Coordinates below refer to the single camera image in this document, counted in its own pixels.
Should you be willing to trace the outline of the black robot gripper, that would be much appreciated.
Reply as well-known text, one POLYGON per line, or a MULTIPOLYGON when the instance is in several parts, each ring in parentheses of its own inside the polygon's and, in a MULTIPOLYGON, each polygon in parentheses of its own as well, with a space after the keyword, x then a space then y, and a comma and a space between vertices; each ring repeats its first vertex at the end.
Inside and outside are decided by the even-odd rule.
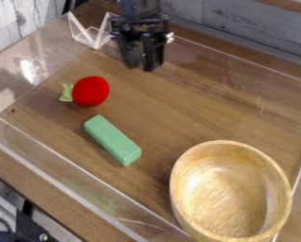
POLYGON ((127 68, 141 62, 145 72, 163 64, 164 44, 174 41, 170 18, 162 13, 160 0, 117 0, 120 14, 109 18, 112 39, 117 42, 127 68))

